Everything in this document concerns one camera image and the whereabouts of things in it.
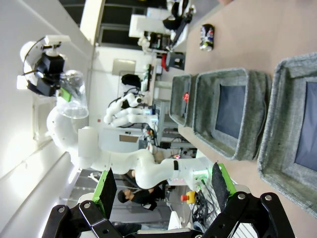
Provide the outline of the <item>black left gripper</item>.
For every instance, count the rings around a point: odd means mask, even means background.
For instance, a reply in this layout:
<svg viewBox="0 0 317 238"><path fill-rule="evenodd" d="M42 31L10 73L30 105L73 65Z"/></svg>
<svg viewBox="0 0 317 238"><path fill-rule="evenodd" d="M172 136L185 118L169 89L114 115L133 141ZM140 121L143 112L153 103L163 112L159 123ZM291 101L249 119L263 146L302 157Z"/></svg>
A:
<svg viewBox="0 0 317 238"><path fill-rule="evenodd" d="M63 73L65 60L62 56L48 56L42 53L41 58L35 64L34 73L37 83L32 83L30 79L27 80L27 89L45 97L52 97L59 89L58 96L66 101L70 101L72 95L60 88L60 75Z"/></svg>

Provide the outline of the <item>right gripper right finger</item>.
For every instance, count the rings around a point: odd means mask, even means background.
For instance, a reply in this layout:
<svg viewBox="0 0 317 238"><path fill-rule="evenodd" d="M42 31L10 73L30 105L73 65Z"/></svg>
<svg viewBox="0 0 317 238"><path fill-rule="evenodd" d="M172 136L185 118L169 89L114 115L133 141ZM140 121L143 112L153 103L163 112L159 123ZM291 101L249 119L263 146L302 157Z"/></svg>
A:
<svg viewBox="0 0 317 238"><path fill-rule="evenodd" d="M204 232L204 238L231 238L240 224L250 224L258 238L294 238L295 234L277 194L259 198L238 191L224 164L212 167L211 184L220 213Z"/></svg>

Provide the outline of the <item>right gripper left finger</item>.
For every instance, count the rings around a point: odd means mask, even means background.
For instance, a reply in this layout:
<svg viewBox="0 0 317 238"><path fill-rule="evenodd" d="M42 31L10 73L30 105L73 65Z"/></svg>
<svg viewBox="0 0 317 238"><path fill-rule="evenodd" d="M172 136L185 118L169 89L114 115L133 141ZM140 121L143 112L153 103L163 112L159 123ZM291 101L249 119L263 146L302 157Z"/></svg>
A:
<svg viewBox="0 0 317 238"><path fill-rule="evenodd" d="M56 205L49 215L50 238L78 238L91 231L96 238L122 238L110 215L117 187L112 170L103 171L91 199L75 207Z"/></svg>

